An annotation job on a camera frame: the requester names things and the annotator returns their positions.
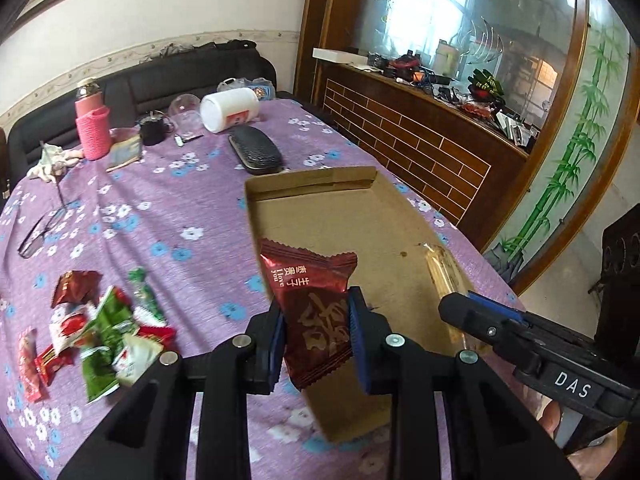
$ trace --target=cardboard tray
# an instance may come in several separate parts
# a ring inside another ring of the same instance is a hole
[[[297,171],[250,178],[245,184],[249,222],[260,263],[260,238],[315,253],[353,251],[349,280],[391,328],[423,348],[446,355],[461,342],[440,320],[440,295],[429,272],[425,244],[441,245],[420,213],[376,168]],[[263,273],[264,283],[270,279]],[[462,287],[471,284],[462,274]],[[366,396],[353,359],[303,391],[319,429],[344,442],[387,424],[390,396]]]

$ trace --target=candy wrapper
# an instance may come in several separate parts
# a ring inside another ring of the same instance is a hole
[[[112,355],[107,346],[96,346],[80,352],[88,404],[109,395],[119,387],[116,375],[111,368]]]
[[[102,275],[95,270],[70,270],[58,279],[51,307],[62,303],[80,304],[95,301]]]
[[[358,257],[326,257],[266,239],[260,257],[287,321],[289,377],[301,390],[351,357],[346,291]]]
[[[125,334],[123,340],[124,349],[114,360],[113,368],[120,383],[131,386],[162,353],[162,345],[131,334]]]
[[[151,341],[160,343],[164,349],[167,349],[174,344],[175,328],[170,326],[140,326],[135,335],[151,339]]]
[[[28,327],[18,338],[18,374],[24,386],[24,396],[29,402],[38,402],[45,395],[36,369],[35,358],[35,330]]]
[[[74,308],[64,304],[58,306],[51,316],[49,333],[54,354],[59,356],[65,349],[73,346],[87,324],[86,309]]]
[[[49,347],[35,359],[36,370],[42,382],[47,386],[51,386],[53,377],[55,377],[60,368],[65,365],[72,365],[73,363],[74,359],[71,355],[71,350],[66,350],[60,355],[56,355],[53,345],[49,345]]]
[[[158,306],[154,292],[146,284],[146,272],[142,267],[129,271],[129,283],[134,289],[136,305],[133,317],[145,326],[167,326],[166,318]]]
[[[133,321],[129,307],[118,298],[116,287],[110,286],[107,289],[98,307],[92,308],[91,304],[88,304],[88,311],[91,321],[87,323],[86,328],[95,330],[113,355],[122,352],[122,335],[135,332],[138,326]]]

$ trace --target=sofa cushion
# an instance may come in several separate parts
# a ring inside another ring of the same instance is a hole
[[[273,65],[255,43],[233,40],[217,48],[206,44],[189,52],[161,57],[98,79],[112,128],[133,126],[152,110],[165,110],[180,94],[202,98],[230,77],[263,77],[276,86]],[[8,137],[11,189],[40,160],[40,141],[71,148],[79,144],[76,91],[70,91],[20,118]]]

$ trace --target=green candy wrapper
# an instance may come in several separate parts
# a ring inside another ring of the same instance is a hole
[[[82,376],[86,385],[88,404],[99,400],[118,389],[116,374],[111,368],[112,354],[107,346],[87,348],[80,352]]]
[[[138,329],[129,307],[119,300],[113,285],[104,293],[97,308],[88,305],[88,312],[92,320],[84,330],[96,330],[102,343],[108,346],[113,356],[118,355],[124,348],[122,335]]]
[[[154,292],[145,281],[146,272],[142,267],[129,271],[129,283],[133,287],[136,304],[133,309],[134,319],[144,326],[165,327],[168,325],[164,314],[158,306]]]

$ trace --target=purple tablecloth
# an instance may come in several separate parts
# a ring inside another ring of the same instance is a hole
[[[366,152],[308,115],[295,103],[262,104],[254,124],[282,151],[288,170],[380,165]],[[247,320],[268,308],[246,219],[243,184],[226,136],[206,135],[182,148],[173,139],[146,149],[142,162],[114,173],[105,160],[82,162],[62,181],[72,202],[65,222],[34,257],[17,248],[40,216],[60,205],[55,187],[23,180],[0,216],[0,397],[2,422],[28,462],[55,478],[81,442],[123,394],[86,405],[79,364],[60,370],[49,399],[31,404],[18,379],[16,344],[28,326],[37,329],[37,348],[50,344],[50,300],[60,274],[70,269],[101,272],[108,285],[127,292],[127,271],[143,266],[148,282],[185,356],[210,351],[244,332]],[[521,307],[515,295],[466,238],[439,212],[388,171],[447,244],[485,296]],[[508,367],[502,367],[508,377]],[[302,396],[283,373],[275,393],[248,400],[252,472],[255,479],[384,478],[388,429],[332,446],[315,428]],[[192,449],[198,418],[191,430]],[[194,454],[190,457],[193,473]]]

